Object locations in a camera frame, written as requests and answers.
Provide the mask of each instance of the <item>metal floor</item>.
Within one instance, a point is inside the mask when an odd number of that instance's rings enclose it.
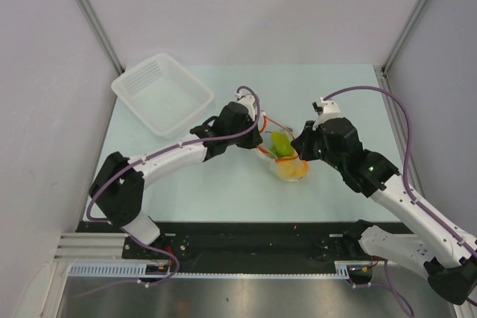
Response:
[[[398,290],[416,318],[455,317],[453,306],[427,282],[391,267]],[[379,287],[353,290],[345,281],[322,279],[173,279],[145,289],[122,284],[72,298],[112,279],[69,278],[58,318],[406,318],[392,293]],[[385,282],[383,267],[374,282]]]

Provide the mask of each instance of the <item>green vegetable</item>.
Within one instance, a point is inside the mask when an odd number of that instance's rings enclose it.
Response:
[[[286,133],[272,132],[271,141],[274,145],[270,148],[270,152],[277,155],[279,158],[284,156],[293,156],[294,149],[290,144],[290,139]]]

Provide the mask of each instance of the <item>white plastic basket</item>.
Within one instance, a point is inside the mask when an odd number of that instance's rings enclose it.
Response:
[[[214,99],[210,89],[167,54],[128,69],[111,88],[150,130],[167,139],[197,120]]]

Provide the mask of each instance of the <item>metal frame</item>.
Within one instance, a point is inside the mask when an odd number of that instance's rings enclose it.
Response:
[[[114,69],[118,73],[118,75],[124,72],[124,69],[119,62],[119,58],[114,51],[113,46],[111,45],[110,40],[108,39],[106,32],[103,29],[98,17],[94,9],[92,8],[89,0],[76,0],[78,6],[80,7],[81,11],[83,12],[86,20],[91,25],[91,29],[93,33],[95,33],[96,38],[99,41],[100,46],[103,48],[104,53],[108,56],[111,64],[113,65]]]
[[[156,222],[164,234],[156,241],[156,247],[170,247],[181,260],[181,273],[184,274],[316,276],[334,272],[336,261],[371,259],[363,252],[350,254],[342,234],[353,224]],[[411,233],[402,223],[379,225],[393,234]],[[98,254],[97,246],[93,246],[102,241],[108,247],[104,254],[113,256],[116,261],[126,258],[122,261],[138,262],[140,258],[151,264],[149,260],[162,259],[161,255],[139,247],[131,239],[124,239],[124,234],[116,233],[118,231],[107,223],[81,222],[77,232],[62,237],[56,260],[77,260],[81,255],[89,261],[95,261],[95,258],[107,261],[103,259],[104,255]],[[276,264],[274,267],[270,267],[271,259]]]
[[[406,43],[406,40],[409,38],[414,26],[416,25],[417,21],[420,19],[421,14],[426,9],[426,5],[429,3],[429,0],[417,0],[417,3],[414,6],[414,9],[411,11],[411,15],[409,16],[408,20],[406,21],[404,28],[401,30],[401,33],[397,37],[396,42],[393,45],[393,49],[389,54],[388,58],[386,59],[382,71],[385,75],[388,74],[389,69],[393,65],[397,55],[401,51],[401,48]]]
[[[391,88],[389,86],[388,77],[385,76],[383,71],[377,67],[374,68],[376,73],[376,78],[379,83],[379,87],[385,89],[386,91],[391,92]],[[405,129],[405,120],[401,115],[401,109],[397,106],[396,102],[394,102],[388,96],[382,96],[383,101],[385,102],[386,110],[388,111],[388,117],[391,121],[391,129],[393,130],[394,138],[396,139],[397,149],[401,156],[401,160],[404,160],[404,153],[406,148],[406,139],[407,139],[407,132]],[[409,160],[409,177],[411,180],[411,184],[419,191],[424,197],[426,193],[424,192],[424,188],[422,182],[420,181],[419,174],[416,168],[416,164],[411,154],[411,158]]]
[[[399,235],[401,238],[415,240],[415,235],[403,234]],[[61,309],[61,302],[63,292],[66,287],[66,280],[68,272],[73,264],[84,262],[131,262],[131,260],[122,260],[118,254],[122,250],[124,234],[110,234],[110,233],[65,233],[60,239],[60,245],[55,255],[55,262],[52,265],[54,273],[51,278],[51,284],[48,289],[45,304],[41,313],[42,318],[57,318]],[[141,263],[149,261],[134,261],[134,263]],[[348,277],[347,265],[350,264],[366,264],[360,261],[336,261],[336,274],[323,275],[219,275],[219,274],[178,274],[177,278],[214,278],[214,279],[346,279]],[[470,304],[462,306],[454,306],[457,318],[476,318],[477,310]]]

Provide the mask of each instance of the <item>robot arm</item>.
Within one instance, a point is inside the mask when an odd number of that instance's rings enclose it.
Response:
[[[144,190],[183,167],[205,162],[224,153],[230,145],[244,149],[256,148],[262,143],[257,126],[247,134],[240,133],[254,125],[258,111],[259,106],[253,95],[238,93],[236,102],[228,103],[219,116],[211,117],[192,128],[190,134],[173,148],[130,158],[119,152],[112,153],[104,161],[89,195],[94,198],[106,186],[95,203],[107,220],[113,227],[149,245],[159,237],[160,230],[142,211]],[[117,177],[120,171],[125,172]],[[117,178],[108,185],[107,182],[113,177]]]
[[[416,200],[412,200],[398,169],[383,155],[363,149],[356,128],[341,117],[336,102],[320,100],[313,107],[318,119],[307,121],[291,143],[301,159],[331,165],[352,190],[395,214],[420,241],[397,237],[362,220],[345,235],[358,241],[368,255],[388,258],[416,272],[444,299],[462,304],[477,284],[477,260],[463,244],[475,251],[476,237],[458,228],[413,188]],[[464,242],[457,242],[437,220],[452,227]]]

